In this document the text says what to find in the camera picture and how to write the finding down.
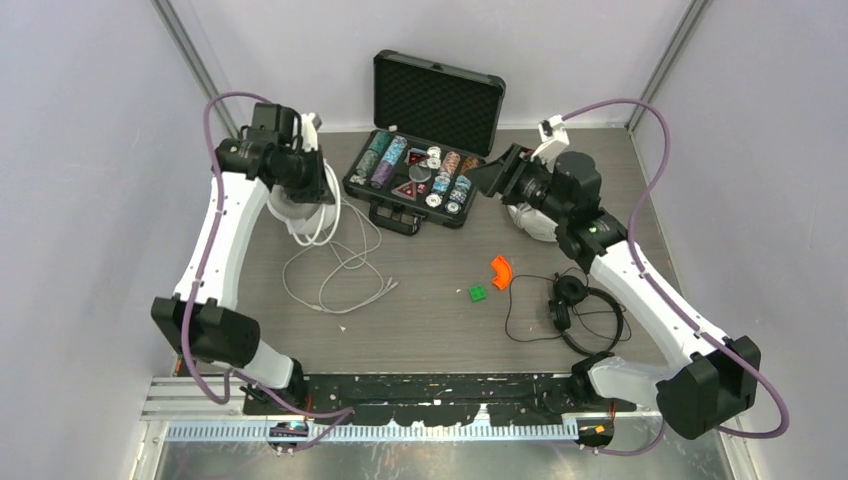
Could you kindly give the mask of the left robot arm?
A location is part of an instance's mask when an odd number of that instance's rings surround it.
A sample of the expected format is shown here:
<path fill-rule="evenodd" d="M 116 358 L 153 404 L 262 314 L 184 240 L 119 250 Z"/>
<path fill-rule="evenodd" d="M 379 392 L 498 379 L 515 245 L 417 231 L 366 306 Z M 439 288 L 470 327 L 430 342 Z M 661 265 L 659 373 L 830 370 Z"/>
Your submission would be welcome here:
<path fill-rule="evenodd" d="M 301 363 L 261 337 L 257 320 L 238 312 L 238 286 L 260 213 L 282 221 L 302 246 L 332 239 L 340 217 L 338 180 L 324 158 L 316 113 L 259 99 L 250 124 L 235 138 L 211 146 L 211 194 L 197 244 L 168 297 L 157 297 L 151 316 L 182 357 L 198 386 L 214 393 L 199 362 L 223 368 L 265 391 L 280 412 L 298 412 L 307 398 Z"/>

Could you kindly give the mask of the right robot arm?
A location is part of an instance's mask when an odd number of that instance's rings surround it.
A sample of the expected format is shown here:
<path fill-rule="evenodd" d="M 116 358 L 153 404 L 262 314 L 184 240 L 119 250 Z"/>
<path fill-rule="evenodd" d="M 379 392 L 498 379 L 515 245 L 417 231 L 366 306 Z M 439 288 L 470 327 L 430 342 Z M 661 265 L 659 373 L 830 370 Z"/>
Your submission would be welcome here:
<path fill-rule="evenodd" d="M 602 178 L 590 156 L 567 151 L 547 167 L 514 145 L 466 175 L 483 195 L 526 203 L 555 221 L 560 250 L 627 308 L 665 358 L 664 368 L 613 353 L 575 364 L 570 392 L 577 406 L 591 411 L 624 400 L 659 412 L 689 440 L 753 406 L 759 347 L 701 318 L 629 243 L 626 227 L 600 205 Z"/>

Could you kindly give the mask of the white gaming headset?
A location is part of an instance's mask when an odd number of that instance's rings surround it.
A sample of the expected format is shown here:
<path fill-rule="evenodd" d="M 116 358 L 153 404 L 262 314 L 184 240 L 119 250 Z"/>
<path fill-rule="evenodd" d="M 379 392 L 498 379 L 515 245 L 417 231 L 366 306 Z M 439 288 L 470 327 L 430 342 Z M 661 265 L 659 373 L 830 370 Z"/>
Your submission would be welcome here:
<path fill-rule="evenodd" d="M 541 211 L 526 202 L 508 205 L 506 209 L 514 224 L 531 238 L 546 243 L 557 241 L 556 228 L 558 224 Z"/>

